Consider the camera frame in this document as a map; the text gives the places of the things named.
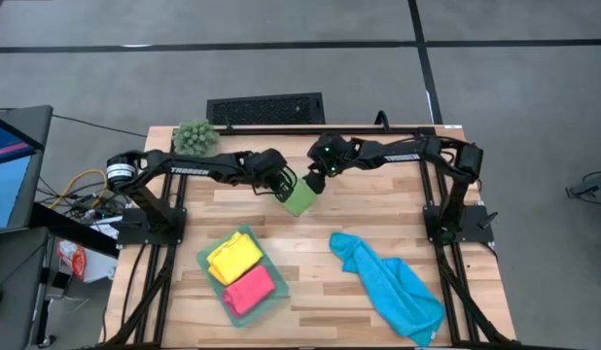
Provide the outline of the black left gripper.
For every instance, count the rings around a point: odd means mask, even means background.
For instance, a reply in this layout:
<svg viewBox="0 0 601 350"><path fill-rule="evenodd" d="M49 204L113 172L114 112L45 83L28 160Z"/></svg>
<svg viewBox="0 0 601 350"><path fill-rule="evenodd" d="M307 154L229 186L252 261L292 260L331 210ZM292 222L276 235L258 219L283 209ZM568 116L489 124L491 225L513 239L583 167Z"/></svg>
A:
<svg viewBox="0 0 601 350"><path fill-rule="evenodd" d="M270 189L280 202L290 198L292 188L298 183L296 172L279 151L252 154L249 157L249 173L254 177L254 187Z"/></svg>

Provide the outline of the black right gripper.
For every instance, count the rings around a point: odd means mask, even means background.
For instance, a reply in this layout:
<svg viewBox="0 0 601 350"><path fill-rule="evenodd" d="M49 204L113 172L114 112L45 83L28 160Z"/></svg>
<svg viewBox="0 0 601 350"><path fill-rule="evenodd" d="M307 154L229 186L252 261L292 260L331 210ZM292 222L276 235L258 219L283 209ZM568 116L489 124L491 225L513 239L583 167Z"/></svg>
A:
<svg viewBox="0 0 601 350"><path fill-rule="evenodd" d="M309 148L307 156L312 160L303 180L316 194L321 194L326 186L325 176L335 177L345 169L346 155L351 144L339 134L322 134Z"/></svg>

